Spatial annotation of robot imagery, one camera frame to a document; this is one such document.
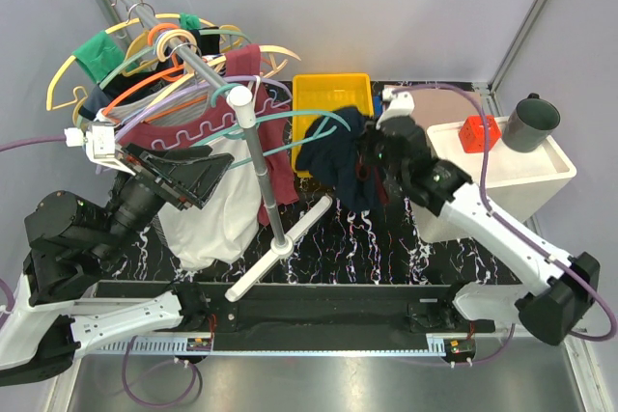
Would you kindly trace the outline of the dark green mug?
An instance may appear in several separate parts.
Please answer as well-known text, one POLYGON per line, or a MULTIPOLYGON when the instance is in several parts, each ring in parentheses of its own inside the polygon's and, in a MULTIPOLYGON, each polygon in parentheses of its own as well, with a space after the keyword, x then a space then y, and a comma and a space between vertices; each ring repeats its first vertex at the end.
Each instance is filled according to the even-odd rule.
POLYGON ((508 118, 502 130, 502 141, 513 151, 531 152, 541 146, 560 122, 558 109, 531 93, 516 105, 508 118))

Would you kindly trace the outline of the navy tank top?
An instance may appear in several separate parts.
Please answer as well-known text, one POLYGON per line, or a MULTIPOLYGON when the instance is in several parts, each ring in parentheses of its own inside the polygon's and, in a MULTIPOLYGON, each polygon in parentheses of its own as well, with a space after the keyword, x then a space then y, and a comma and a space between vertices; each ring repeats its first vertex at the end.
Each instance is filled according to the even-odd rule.
POLYGON ((358 151, 358 142, 369 118, 354 106, 335 111, 342 118, 319 117, 308 127, 307 137, 321 127, 332 133, 300 146, 295 160, 299 171, 308 172, 321 184, 334 189, 336 197, 349 210, 360 213, 389 203, 383 185, 385 173, 367 165, 358 151))

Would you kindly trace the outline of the maroon white tank top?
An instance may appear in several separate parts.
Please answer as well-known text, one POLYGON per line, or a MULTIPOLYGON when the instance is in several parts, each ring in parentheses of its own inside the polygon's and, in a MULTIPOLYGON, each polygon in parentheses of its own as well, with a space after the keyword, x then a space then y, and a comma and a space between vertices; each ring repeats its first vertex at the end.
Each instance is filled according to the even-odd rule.
MULTIPOLYGON (((135 144, 156 151, 188 148, 201 132, 198 121, 206 112, 182 125, 139 123, 121 145, 135 144)), ((297 202, 294 172, 277 176, 267 169, 277 204, 297 202)), ((243 255, 259 226, 269 224, 251 162, 227 171, 202 209, 193 206, 178 210, 165 205, 157 217, 166 246, 179 258, 183 269, 192 271, 215 261, 233 263, 243 255)))

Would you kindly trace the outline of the pink board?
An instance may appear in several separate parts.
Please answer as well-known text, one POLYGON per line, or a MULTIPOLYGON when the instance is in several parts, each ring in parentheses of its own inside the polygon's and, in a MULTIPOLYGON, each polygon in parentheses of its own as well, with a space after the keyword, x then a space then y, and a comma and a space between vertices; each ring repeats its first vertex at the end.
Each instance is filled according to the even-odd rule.
POLYGON ((469 116, 477 115, 477 110, 468 98, 481 106, 481 96, 475 92, 463 93, 464 96, 442 89, 412 91, 415 107, 411 117, 418 125, 427 129, 432 125, 462 122, 469 116))

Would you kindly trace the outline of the white storage box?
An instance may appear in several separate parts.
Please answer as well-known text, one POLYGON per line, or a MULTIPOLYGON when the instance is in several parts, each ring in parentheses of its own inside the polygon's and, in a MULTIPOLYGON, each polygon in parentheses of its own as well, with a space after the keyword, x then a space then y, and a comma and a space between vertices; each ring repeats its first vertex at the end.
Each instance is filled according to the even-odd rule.
MULTIPOLYGON (((432 125, 427 138, 435 155, 453 162, 478 183, 483 154, 464 152, 459 139, 462 126, 461 122, 432 125)), ((575 176, 576 166, 552 137, 526 153, 513 151, 499 140, 489 152, 487 194, 523 223, 575 176)))

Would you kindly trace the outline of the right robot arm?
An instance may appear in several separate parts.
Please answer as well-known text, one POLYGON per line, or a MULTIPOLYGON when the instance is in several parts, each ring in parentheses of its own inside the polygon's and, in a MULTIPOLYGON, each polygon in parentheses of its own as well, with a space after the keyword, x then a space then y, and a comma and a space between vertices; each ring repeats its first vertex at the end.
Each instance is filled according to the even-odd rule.
POLYGON ((543 343, 559 345, 598 302, 599 262, 545 242, 487 198, 471 176, 435 157, 410 117, 368 122, 359 142, 363 160, 391 175, 416 205, 464 231, 518 278, 510 286, 451 287, 438 307, 441 325, 460 331, 471 321, 520 323, 543 343))

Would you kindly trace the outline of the yellow plastic hanger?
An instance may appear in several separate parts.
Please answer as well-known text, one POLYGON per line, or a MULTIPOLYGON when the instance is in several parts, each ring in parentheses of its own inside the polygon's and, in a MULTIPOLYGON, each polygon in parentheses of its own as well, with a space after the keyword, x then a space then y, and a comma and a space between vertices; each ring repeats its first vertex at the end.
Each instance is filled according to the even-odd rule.
POLYGON ((142 27, 142 31, 129 44, 126 51, 120 48, 112 38, 114 33, 125 32, 129 27, 138 24, 137 19, 129 19, 107 28, 74 50, 68 59, 59 67, 48 84, 45 109, 55 111, 61 108, 84 103, 90 94, 83 85, 73 88, 73 97, 69 101, 54 102, 54 93, 63 75, 73 64, 79 65, 86 76, 97 84, 102 90, 103 84, 109 87, 111 82, 118 76, 130 78, 137 75, 144 79, 148 71, 156 70, 160 61, 153 52, 155 39, 160 31, 183 28, 186 30, 204 29, 213 27, 214 24, 195 14, 157 14, 162 27, 151 34, 151 28, 142 27))

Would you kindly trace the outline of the yellow plastic tray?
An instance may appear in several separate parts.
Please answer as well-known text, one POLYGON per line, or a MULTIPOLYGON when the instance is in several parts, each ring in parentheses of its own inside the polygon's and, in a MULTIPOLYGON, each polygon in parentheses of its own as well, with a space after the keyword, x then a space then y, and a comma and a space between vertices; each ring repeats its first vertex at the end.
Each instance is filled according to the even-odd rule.
MULTIPOLYGON (((374 116, 371 82, 367 74, 300 74, 293 79, 293 111, 323 110, 335 113, 346 106, 356 107, 369 120, 374 116)), ((292 138, 306 136, 308 127, 317 118, 319 116, 304 117, 298 124, 292 125, 292 138)), ((321 139, 320 132, 319 127, 311 135, 314 141, 321 139)), ((295 167, 300 146, 294 153, 294 172, 300 178, 310 178, 312 176, 308 172, 299 171, 295 167)))

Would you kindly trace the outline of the teal plastic hanger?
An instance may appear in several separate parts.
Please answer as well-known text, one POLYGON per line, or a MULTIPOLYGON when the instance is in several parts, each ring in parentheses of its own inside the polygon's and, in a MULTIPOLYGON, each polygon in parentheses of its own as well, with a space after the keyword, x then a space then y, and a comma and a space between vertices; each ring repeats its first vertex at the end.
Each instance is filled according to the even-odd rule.
MULTIPOLYGON (((234 88, 242 89, 251 96, 252 114, 255 116, 255 128, 261 144, 265 163, 277 176, 294 171, 294 153, 298 147, 311 143, 311 136, 294 136, 287 139, 287 130, 298 124, 304 117, 321 118, 319 136, 324 138, 335 132, 339 127, 351 131, 351 126, 344 118, 333 112, 323 110, 292 111, 291 91, 282 83, 274 80, 258 81, 255 76, 242 75, 226 80, 225 91, 234 88)), ((206 116, 198 121, 201 132, 191 141, 191 148, 206 147, 214 153, 228 153, 235 157, 233 169, 252 161, 245 140, 243 128, 238 124, 236 110, 227 104, 219 102, 225 99, 223 92, 217 90, 211 95, 206 116)))

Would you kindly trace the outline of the orange plastic hanger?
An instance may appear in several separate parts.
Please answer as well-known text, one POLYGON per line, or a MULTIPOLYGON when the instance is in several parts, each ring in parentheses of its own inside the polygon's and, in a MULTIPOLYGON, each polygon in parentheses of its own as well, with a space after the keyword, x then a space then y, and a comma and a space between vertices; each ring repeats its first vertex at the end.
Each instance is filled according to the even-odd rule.
POLYGON ((146 41, 147 46, 154 49, 156 56, 154 59, 156 61, 155 70, 139 70, 130 76, 120 73, 110 79, 103 79, 100 85, 92 90, 87 102, 84 104, 84 108, 95 113, 97 117, 110 118, 111 112, 115 107, 152 96, 163 87, 183 77, 183 59, 179 58, 176 53, 168 57, 167 52, 162 48, 164 60, 159 61, 157 58, 158 52, 155 45, 160 43, 159 38, 168 30, 184 29, 192 36, 192 39, 189 40, 187 37, 182 36, 180 37, 182 42, 195 42, 199 51, 207 55, 219 53, 220 35, 218 33, 202 34, 203 31, 216 30, 217 26, 206 25, 199 20, 196 20, 195 25, 193 25, 192 19, 185 14, 181 14, 179 19, 181 25, 163 22, 148 31, 146 41))

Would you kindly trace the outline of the green garment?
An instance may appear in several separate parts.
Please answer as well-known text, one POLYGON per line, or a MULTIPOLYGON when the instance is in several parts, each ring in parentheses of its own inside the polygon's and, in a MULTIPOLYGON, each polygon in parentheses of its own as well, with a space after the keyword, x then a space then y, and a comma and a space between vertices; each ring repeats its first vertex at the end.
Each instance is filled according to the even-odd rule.
MULTIPOLYGON (((158 14, 156 17, 176 19, 177 23, 164 23, 171 23, 173 28, 184 30, 199 30, 202 26, 212 26, 212 23, 194 14, 158 14)), ((137 19, 131 19, 97 33, 72 52, 72 60, 97 84, 101 84, 106 78, 116 77, 118 74, 129 77, 144 70, 154 69, 160 61, 155 55, 154 47, 149 45, 148 36, 151 29, 144 29, 129 45, 126 52, 112 39, 113 33, 125 32, 129 26, 136 24, 137 19)), ((154 28, 155 39, 162 29, 162 23, 154 28)))

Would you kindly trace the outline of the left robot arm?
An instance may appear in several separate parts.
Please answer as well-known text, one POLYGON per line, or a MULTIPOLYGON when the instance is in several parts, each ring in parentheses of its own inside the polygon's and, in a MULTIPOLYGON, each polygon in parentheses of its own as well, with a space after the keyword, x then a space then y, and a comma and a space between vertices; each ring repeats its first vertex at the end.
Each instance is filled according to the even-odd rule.
POLYGON ((207 146, 151 151, 130 144, 118 155, 121 167, 105 206, 58 190, 24 220, 30 251, 1 316, 3 386, 45 381, 129 336, 201 331, 211 322, 196 284, 171 284, 150 300, 103 314, 75 312, 90 287, 121 267, 164 206, 204 207, 234 161, 207 146))

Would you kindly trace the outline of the red cube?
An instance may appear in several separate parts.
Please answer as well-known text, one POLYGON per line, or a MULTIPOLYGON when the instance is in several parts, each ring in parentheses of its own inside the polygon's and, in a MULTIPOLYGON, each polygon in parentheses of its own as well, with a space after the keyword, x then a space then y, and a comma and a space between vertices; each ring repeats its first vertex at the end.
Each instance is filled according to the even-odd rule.
MULTIPOLYGON (((492 115, 486 116, 489 129, 489 148, 492 149, 501 137, 500 128, 492 115)), ((484 151, 485 130, 482 118, 478 115, 469 116, 459 131, 459 139, 465 153, 484 151)))

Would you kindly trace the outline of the lavender plastic hanger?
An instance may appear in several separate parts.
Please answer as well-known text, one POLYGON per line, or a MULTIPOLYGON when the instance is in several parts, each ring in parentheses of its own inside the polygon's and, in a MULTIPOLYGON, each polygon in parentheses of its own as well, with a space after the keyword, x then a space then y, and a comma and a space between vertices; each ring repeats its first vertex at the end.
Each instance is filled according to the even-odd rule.
MULTIPOLYGON (((194 77, 194 74, 184 75, 181 79, 166 86, 162 91, 157 93, 146 106, 139 110, 135 110, 124 119, 121 119, 120 129, 115 133, 115 143, 119 145, 121 140, 127 136, 132 129, 152 114, 158 114, 162 107, 171 106, 172 102, 176 99, 183 98, 187 94, 202 92, 211 86, 207 81, 198 81, 196 84, 185 86, 185 83, 189 82, 194 77)), ((221 95, 231 91, 234 87, 240 86, 244 82, 257 81, 260 81, 261 84, 266 83, 267 85, 280 88, 287 95, 287 102, 290 103, 292 101, 292 91, 282 82, 259 75, 237 75, 223 79, 223 85, 216 88, 211 97, 212 103, 215 104, 221 95)))

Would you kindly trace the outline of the metal clothes rack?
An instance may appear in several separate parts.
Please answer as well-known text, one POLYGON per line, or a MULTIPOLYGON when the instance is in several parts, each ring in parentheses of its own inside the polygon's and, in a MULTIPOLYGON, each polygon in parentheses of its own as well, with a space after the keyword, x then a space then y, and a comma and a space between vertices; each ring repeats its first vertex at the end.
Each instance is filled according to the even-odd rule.
MULTIPOLYGON (((127 13, 127 20, 134 8, 137 8, 137 17, 139 20, 144 20, 146 25, 154 28, 159 23, 155 19, 155 14, 147 14, 141 6, 143 2, 139 2, 130 6, 127 13)), ((218 88, 223 85, 223 78, 217 72, 210 69, 210 66, 204 63, 202 58, 195 55, 191 51, 183 51, 180 53, 183 58, 183 64, 186 67, 193 67, 193 74, 201 75, 205 81, 211 84, 213 88, 218 88)), ((230 302, 238 302, 250 289, 258 284, 264 276, 281 260, 286 260, 293 252, 295 243, 303 237, 309 230, 323 217, 332 205, 332 198, 324 195, 320 200, 309 209, 305 215, 287 232, 284 233, 281 220, 279 218, 277 202, 270 185, 270 177, 263 156, 261 144, 255 128, 255 116, 251 109, 251 96, 246 94, 240 88, 234 88, 232 91, 225 93, 226 102, 236 110, 238 124, 243 128, 245 140, 248 144, 248 150, 251 155, 255 176, 259 182, 261 195, 267 208, 269 224, 274 234, 274 238, 270 244, 270 250, 266 252, 240 279, 234 283, 225 293, 225 298, 230 302)))

